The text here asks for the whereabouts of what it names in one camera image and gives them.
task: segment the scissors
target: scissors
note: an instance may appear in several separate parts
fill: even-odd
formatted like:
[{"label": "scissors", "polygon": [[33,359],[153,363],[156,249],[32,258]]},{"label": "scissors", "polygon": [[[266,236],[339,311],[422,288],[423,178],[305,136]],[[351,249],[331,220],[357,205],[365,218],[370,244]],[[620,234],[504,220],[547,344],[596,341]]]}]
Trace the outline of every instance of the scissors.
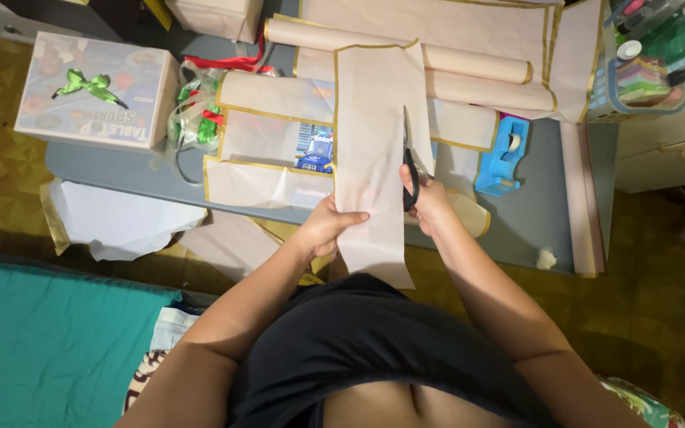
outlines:
[{"label": "scissors", "polygon": [[411,188],[410,193],[404,186],[404,211],[408,212],[415,204],[416,199],[419,198],[419,172],[414,165],[414,158],[411,156],[411,149],[409,149],[409,116],[406,113],[406,106],[404,105],[404,163],[409,165],[409,172],[411,173]]}]

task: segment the belly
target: belly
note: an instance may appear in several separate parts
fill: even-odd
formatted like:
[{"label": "belly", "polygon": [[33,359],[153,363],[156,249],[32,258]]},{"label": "belly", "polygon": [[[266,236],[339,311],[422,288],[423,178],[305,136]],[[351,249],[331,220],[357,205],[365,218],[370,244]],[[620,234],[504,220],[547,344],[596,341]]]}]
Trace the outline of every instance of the belly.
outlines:
[{"label": "belly", "polygon": [[324,428],[511,426],[511,422],[447,392],[402,382],[371,382],[324,400]]}]

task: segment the floor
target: floor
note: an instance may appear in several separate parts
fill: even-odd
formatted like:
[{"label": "floor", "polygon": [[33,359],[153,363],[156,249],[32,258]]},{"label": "floor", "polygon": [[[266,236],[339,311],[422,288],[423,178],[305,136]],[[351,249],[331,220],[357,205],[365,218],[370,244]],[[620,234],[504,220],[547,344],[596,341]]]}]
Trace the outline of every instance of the floor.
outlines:
[{"label": "floor", "polygon": [[[179,244],[132,262],[96,262],[85,248],[62,256],[46,225],[39,186],[53,179],[46,143],[14,132],[29,46],[0,41],[0,251],[87,273],[221,294],[233,283]],[[683,208],[654,193],[616,193],[607,275],[581,279],[502,265],[535,297],[596,372],[620,376],[685,413]],[[291,225],[265,222],[280,236]],[[437,252],[406,247],[418,302],[466,317]]]}]

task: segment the cabinet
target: cabinet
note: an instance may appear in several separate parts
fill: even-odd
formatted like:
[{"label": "cabinet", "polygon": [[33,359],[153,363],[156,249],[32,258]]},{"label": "cabinet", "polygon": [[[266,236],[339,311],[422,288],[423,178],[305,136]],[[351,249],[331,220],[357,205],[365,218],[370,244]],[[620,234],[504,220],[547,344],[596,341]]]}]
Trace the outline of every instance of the cabinet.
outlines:
[{"label": "cabinet", "polygon": [[615,187],[628,193],[685,185],[685,108],[620,124]]}]

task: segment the black scissors handle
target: black scissors handle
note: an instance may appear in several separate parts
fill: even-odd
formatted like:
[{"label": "black scissors handle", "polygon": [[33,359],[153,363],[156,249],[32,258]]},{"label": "black scissors handle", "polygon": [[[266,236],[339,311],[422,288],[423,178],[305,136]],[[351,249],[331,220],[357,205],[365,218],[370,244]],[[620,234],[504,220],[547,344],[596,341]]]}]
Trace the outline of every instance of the black scissors handle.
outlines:
[{"label": "black scissors handle", "polygon": [[411,188],[410,193],[408,189],[404,187],[404,212],[408,212],[415,204],[416,199],[419,198],[419,172],[414,166],[414,159],[411,157],[411,149],[404,149],[404,163],[409,165],[409,172],[411,173]]}]

